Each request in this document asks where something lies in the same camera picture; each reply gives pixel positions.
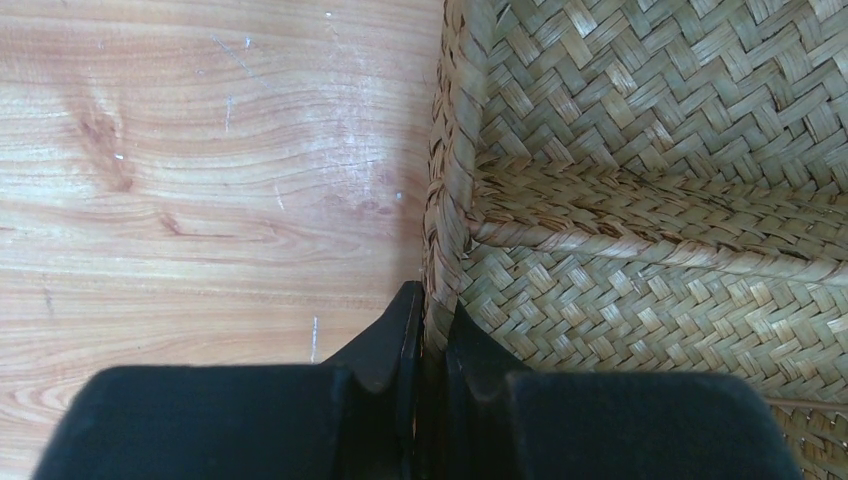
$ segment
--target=wooden plank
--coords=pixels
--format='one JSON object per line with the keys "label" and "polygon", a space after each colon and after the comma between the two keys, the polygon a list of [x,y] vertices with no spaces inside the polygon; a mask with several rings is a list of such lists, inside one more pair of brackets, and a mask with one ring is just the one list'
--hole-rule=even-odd
{"label": "wooden plank", "polygon": [[320,361],[419,277],[441,8],[0,9],[0,478],[99,369]]}

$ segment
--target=straw weave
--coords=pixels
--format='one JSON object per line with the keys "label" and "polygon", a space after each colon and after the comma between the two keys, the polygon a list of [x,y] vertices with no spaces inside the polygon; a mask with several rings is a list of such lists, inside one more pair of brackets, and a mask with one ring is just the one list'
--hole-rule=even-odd
{"label": "straw weave", "polygon": [[740,376],[807,478],[848,479],[845,25],[840,0],[446,0],[430,363],[461,298],[539,369]]}

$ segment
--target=woven basket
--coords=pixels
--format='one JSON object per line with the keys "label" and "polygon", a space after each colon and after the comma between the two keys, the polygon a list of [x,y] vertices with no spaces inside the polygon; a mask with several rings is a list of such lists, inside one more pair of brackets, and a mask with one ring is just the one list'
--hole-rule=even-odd
{"label": "woven basket", "polygon": [[848,478],[848,9],[447,0],[425,337],[544,370],[738,375]]}

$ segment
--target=wood grain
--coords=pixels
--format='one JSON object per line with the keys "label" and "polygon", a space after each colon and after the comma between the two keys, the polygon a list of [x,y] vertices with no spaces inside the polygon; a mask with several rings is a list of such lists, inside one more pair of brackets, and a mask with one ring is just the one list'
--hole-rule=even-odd
{"label": "wood grain", "polygon": [[440,18],[0,6],[0,477],[102,368],[320,361],[419,277]]}

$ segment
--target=scratch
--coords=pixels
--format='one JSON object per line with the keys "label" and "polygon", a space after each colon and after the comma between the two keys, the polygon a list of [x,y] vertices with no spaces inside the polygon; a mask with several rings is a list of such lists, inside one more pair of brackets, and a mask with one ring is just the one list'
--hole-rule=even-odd
{"label": "scratch", "polygon": [[259,83],[261,83],[261,84],[262,84],[262,86],[263,86],[263,87],[265,87],[265,88],[267,88],[268,90],[271,90],[271,85],[268,85],[268,82],[266,82],[265,80],[263,80],[263,79],[262,79],[262,77],[260,77],[260,76],[259,76],[259,75],[257,75],[256,73],[254,73],[254,72],[253,72],[253,70],[251,70],[251,69],[250,69],[250,67],[248,67],[247,65],[245,65],[245,64],[244,64],[244,62],[242,62],[242,61],[241,61],[241,59],[240,59],[240,58],[238,58],[238,56],[235,54],[235,52],[233,52],[233,51],[230,49],[230,47],[228,47],[228,46],[224,45],[224,42],[222,42],[222,41],[221,41],[221,39],[220,39],[220,38],[218,38],[218,36],[217,36],[217,35],[214,35],[214,34],[213,34],[213,35],[210,35],[210,37],[212,37],[212,40],[214,40],[214,41],[215,41],[215,43],[217,43],[218,45],[220,45],[220,46],[221,46],[221,48],[223,48],[223,49],[224,49],[224,51],[225,51],[225,52],[227,52],[227,55],[231,56],[231,57],[233,58],[233,60],[235,60],[235,61],[236,61],[236,63],[238,63],[239,65],[241,65],[241,68],[242,68],[245,72],[247,72],[247,75],[248,75],[248,76],[250,76],[250,78],[252,78],[252,79],[256,80],[256,81],[257,81],[257,82],[259,82]]}
{"label": "scratch", "polygon": [[50,319],[52,320],[56,315],[56,311],[53,309],[53,296],[47,287],[44,287],[44,304],[47,305],[47,311],[50,312]]}
{"label": "scratch", "polygon": [[277,186],[277,182],[274,182],[274,193],[277,194],[277,205],[280,206],[280,210],[286,211],[286,206],[283,205],[283,195],[280,193],[280,187]]}
{"label": "scratch", "polygon": [[227,97],[227,116],[224,118],[224,131],[230,131],[230,112],[233,111],[233,96],[230,95]]}
{"label": "scratch", "polygon": [[315,363],[315,351],[318,350],[318,317],[312,317],[312,355],[309,363]]}

